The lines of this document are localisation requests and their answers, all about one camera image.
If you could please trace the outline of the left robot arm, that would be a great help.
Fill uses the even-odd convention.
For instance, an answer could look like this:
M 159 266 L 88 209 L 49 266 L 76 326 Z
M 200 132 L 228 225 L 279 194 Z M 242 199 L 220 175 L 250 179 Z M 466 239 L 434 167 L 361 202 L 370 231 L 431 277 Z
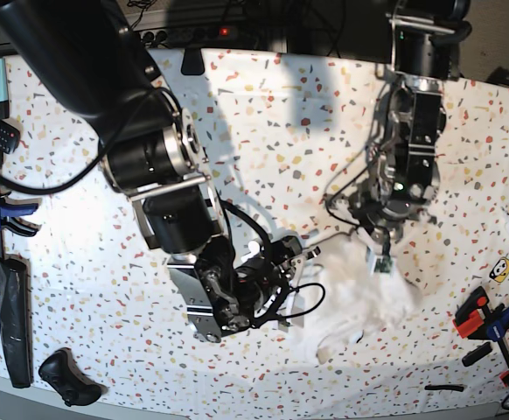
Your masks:
M 367 146 L 366 178 L 349 198 L 350 213 L 378 248 L 366 252 L 373 274 L 393 272 L 393 243 L 437 194 L 436 143 L 447 120 L 443 83 L 460 76 L 460 45 L 471 34 L 465 19 L 470 5 L 399 1 L 387 14 L 392 48 L 384 120 Z

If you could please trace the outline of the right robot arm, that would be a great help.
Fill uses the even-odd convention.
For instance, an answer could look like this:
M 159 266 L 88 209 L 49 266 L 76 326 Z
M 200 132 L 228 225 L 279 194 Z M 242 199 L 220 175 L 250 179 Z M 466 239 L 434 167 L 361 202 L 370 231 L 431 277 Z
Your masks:
M 95 163 L 132 203 L 151 249 L 186 305 L 197 339 L 297 317 L 303 263 L 288 235 L 271 240 L 220 198 L 190 112 L 161 76 L 115 1 L 0 1 L 0 28 L 49 92 L 99 137 Z

